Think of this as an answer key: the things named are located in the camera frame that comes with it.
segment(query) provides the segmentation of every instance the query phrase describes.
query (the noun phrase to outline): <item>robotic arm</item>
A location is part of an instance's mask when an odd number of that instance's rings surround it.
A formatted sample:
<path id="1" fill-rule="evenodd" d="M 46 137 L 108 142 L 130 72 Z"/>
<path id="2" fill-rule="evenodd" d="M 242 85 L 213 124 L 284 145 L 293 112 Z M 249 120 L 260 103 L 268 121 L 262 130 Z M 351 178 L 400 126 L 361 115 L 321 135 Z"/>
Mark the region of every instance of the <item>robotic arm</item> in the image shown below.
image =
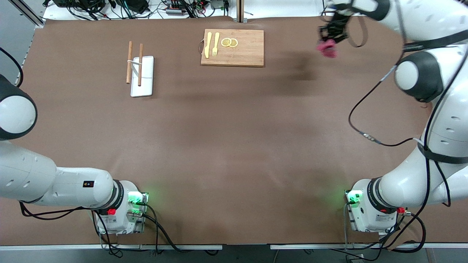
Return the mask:
<path id="1" fill-rule="evenodd" d="M 0 75 L 0 197 L 43 206 L 82 206 L 96 215 L 101 233 L 141 233 L 147 193 L 104 170 L 64 168 L 8 140 L 30 132 L 37 108 L 29 95 Z"/>
<path id="2" fill-rule="evenodd" d="M 404 51 L 418 52 L 396 64 L 395 83 L 419 102 L 433 103 L 422 142 L 408 158 L 382 177 L 358 181 L 346 194 L 353 230 L 386 235 L 395 225 L 400 207 L 446 202 L 442 176 L 451 200 L 468 197 L 468 8 L 454 0 L 328 3 L 337 11 L 328 25 L 319 28 L 324 55 L 347 38 L 346 23 L 351 15 L 366 15 L 404 39 L 416 41 L 405 44 Z M 378 143 L 372 136 L 360 134 Z"/>

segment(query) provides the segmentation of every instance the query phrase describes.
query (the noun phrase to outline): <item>brown tabletop surface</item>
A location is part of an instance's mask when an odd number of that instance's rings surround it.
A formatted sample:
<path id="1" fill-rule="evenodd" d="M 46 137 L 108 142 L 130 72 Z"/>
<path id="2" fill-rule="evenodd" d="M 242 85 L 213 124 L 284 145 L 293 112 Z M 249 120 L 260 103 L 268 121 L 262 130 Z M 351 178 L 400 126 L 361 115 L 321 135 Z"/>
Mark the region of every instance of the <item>brown tabletop surface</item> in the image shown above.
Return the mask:
<path id="1" fill-rule="evenodd" d="M 134 182 L 150 193 L 177 244 L 342 243 L 344 190 L 384 175 L 415 147 L 379 146 L 347 123 L 402 46 L 396 33 L 366 23 L 364 47 L 344 41 L 338 58 L 328 59 L 315 50 L 324 24 L 317 17 L 47 21 L 36 30 L 22 86 L 38 121 L 13 143 L 58 166 L 105 169 Z M 206 28 L 263 29 L 265 67 L 200 66 Z M 358 41 L 357 20 L 350 32 Z M 155 58 L 151 97 L 130 97 L 129 40 Z M 429 113 L 423 106 L 391 76 L 353 121 L 396 143 L 421 134 Z M 427 207 L 427 241 L 467 242 L 468 230 L 458 227 L 467 204 Z M 154 243 L 151 228 L 117 240 Z M 418 228 L 407 238 L 418 240 Z M 41 221 L 23 217 L 17 201 L 0 200 L 1 245 L 91 243 L 99 242 L 85 211 Z"/>

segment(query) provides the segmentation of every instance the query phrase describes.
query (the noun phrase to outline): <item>black strap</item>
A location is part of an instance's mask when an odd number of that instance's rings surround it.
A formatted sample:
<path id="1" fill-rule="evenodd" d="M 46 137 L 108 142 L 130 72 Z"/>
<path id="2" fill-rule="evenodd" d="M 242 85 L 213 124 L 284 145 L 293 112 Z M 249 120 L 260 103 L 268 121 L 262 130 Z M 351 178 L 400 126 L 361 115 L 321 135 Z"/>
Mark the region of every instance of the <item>black strap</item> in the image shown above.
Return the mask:
<path id="1" fill-rule="evenodd" d="M 414 52 L 421 51 L 425 49 L 445 47 L 450 44 L 454 44 L 460 41 L 463 41 L 468 38 L 468 30 L 455 33 L 446 37 L 441 37 L 433 40 L 417 41 L 412 43 L 407 43 L 403 47 L 404 52 Z"/>
<path id="2" fill-rule="evenodd" d="M 419 143 L 417 144 L 417 147 L 421 151 L 421 153 L 429 160 L 433 160 L 436 162 L 451 163 L 451 164 L 468 163 L 468 157 L 453 157 L 453 156 L 433 153 L 429 149 L 425 150 L 424 147 Z"/>

